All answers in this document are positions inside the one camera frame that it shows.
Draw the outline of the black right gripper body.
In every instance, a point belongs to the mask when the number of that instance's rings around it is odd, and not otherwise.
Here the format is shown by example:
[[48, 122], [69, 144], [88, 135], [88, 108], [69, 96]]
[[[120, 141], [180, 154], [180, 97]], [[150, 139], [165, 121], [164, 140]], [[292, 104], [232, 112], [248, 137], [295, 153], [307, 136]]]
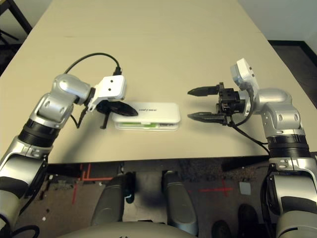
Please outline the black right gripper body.
[[245, 99], [240, 99], [239, 93], [233, 88], [225, 88], [223, 82], [217, 85], [218, 103], [217, 114], [220, 116], [220, 124], [228, 124], [227, 117], [236, 113], [242, 113], [245, 109]]

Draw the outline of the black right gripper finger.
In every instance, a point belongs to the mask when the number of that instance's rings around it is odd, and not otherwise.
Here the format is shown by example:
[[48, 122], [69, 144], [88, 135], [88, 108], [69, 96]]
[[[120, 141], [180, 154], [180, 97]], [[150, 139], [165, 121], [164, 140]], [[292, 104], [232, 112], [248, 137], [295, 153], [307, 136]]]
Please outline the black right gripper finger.
[[204, 86], [191, 89], [187, 92], [188, 95], [197, 96], [197, 97], [205, 97], [208, 95], [217, 95], [219, 92], [219, 86]]
[[187, 115], [188, 118], [205, 123], [224, 123], [224, 115], [210, 112], [197, 112]]

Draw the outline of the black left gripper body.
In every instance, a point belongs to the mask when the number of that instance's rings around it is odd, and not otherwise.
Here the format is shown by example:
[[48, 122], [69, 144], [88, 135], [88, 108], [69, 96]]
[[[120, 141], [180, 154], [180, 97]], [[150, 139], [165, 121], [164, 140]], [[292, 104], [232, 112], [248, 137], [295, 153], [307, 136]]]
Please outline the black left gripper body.
[[96, 110], [101, 114], [109, 114], [111, 112], [111, 102], [108, 100], [102, 100], [96, 106]]

